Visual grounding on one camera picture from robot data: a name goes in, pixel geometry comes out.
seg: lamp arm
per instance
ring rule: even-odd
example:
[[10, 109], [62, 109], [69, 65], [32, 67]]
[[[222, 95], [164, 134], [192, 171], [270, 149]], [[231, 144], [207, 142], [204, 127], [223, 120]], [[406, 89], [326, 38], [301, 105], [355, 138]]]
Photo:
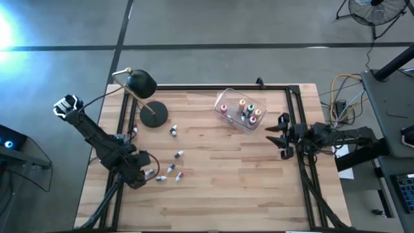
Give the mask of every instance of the lamp arm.
[[144, 107], [146, 107], [151, 112], [152, 115], [155, 115], [155, 112], [154, 110], [152, 110], [152, 108], [150, 108], [146, 103], [144, 103], [141, 99], [139, 99], [139, 97], [132, 90], [130, 90], [130, 88], [122, 84], [122, 82], [116, 77], [119, 74], [125, 74], [125, 73], [132, 74], [133, 73], [132, 68], [128, 67], [124, 69], [123, 71], [116, 71], [112, 73], [112, 78], [117, 82], [117, 84], [121, 85], [122, 88], [124, 88], [130, 95], [132, 95], [138, 102], [144, 105]]

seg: electric fan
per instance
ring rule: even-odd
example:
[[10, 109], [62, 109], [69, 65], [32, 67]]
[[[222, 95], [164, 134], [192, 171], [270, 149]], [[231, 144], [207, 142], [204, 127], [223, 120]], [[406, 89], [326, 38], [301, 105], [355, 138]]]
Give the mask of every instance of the electric fan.
[[[339, 11], [348, 1], [349, 15], [339, 16]], [[341, 19], [351, 16], [355, 21], [362, 25], [367, 25], [372, 28], [373, 39], [378, 39], [383, 36], [388, 29], [394, 25], [398, 18], [403, 16], [406, 12], [409, 0], [344, 0], [341, 7], [336, 12], [336, 19]], [[393, 21], [386, 29], [377, 36], [375, 26], [383, 25]]]

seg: table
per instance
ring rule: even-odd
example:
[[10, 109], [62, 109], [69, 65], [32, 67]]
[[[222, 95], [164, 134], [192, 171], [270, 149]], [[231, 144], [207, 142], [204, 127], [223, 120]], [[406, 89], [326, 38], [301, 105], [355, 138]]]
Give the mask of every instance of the table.
[[363, 72], [361, 75], [389, 154], [392, 155], [378, 158], [383, 177], [404, 231], [414, 232], [414, 215], [405, 212], [391, 182], [392, 175], [414, 173], [414, 149], [404, 146], [400, 137], [402, 128], [414, 124], [414, 108], [411, 106], [414, 79], [398, 71], [390, 75], [387, 82], [378, 82], [371, 72]]
[[[116, 88], [119, 85], [109, 85], [107, 92]], [[300, 84], [300, 91], [307, 123], [324, 122], [316, 86]], [[168, 179], [149, 181], [137, 190], [124, 187], [118, 230], [309, 229], [298, 160], [281, 160], [280, 151], [265, 138], [277, 135], [264, 129], [276, 125], [277, 117], [289, 111], [285, 93], [242, 92], [268, 107], [265, 121], [251, 135], [217, 118], [213, 104], [221, 91], [157, 91], [146, 100], [163, 102], [169, 109], [169, 118], [163, 126], [151, 129], [144, 127], [136, 114], [138, 136], [133, 143], [158, 158], [160, 175]], [[99, 125], [107, 133], [116, 132], [123, 95], [118, 91], [104, 100]], [[124, 132], [129, 113], [126, 116]], [[172, 137], [169, 129], [175, 124], [177, 137]], [[175, 160], [173, 156], [180, 150], [184, 155]], [[167, 174], [173, 162], [177, 167]], [[316, 165], [323, 197], [340, 219], [351, 225], [334, 158], [321, 154]], [[144, 169], [156, 166], [152, 162]], [[179, 171], [184, 177], [176, 183]], [[98, 161], [89, 166], [75, 227], [84, 223], [102, 200], [107, 174]], [[312, 206], [317, 219], [314, 201]], [[109, 213], [107, 223], [111, 223], [112, 212]]]

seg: lamp base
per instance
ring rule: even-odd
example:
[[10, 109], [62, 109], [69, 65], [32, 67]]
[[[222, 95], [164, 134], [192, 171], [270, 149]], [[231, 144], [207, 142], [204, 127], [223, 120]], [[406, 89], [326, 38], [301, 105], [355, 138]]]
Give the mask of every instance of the lamp base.
[[158, 101], [152, 101], [147, 103], [148, 107], [154, 110], [155, 114], [153, 115], [151, 111], [145, 106], [142, 107], [140, 112], [140, 119], [143, 125], [150, 128], [157, 128], [162, 126], [168, 119], [168, 110], [167, 107]]

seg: desk lamp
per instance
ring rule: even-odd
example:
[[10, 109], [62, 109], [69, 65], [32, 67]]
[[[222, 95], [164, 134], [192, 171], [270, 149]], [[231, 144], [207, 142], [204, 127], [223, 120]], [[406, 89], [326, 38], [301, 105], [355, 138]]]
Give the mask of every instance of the desk lamp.
[[[129, 75], [126, 85], [116, 77], [125, 73]], [[143, 105], [140, 111], [140, 119], [145, 126], [157, 128], [167, 121], [168, 110], [163, 103], [158, 101], [145, 103], [141, 100], [149, 98], [157, 90], [156, 81], [146, 71], [133, 70], [128, 67], [123, 71], [114, 72], [112, 78]]]

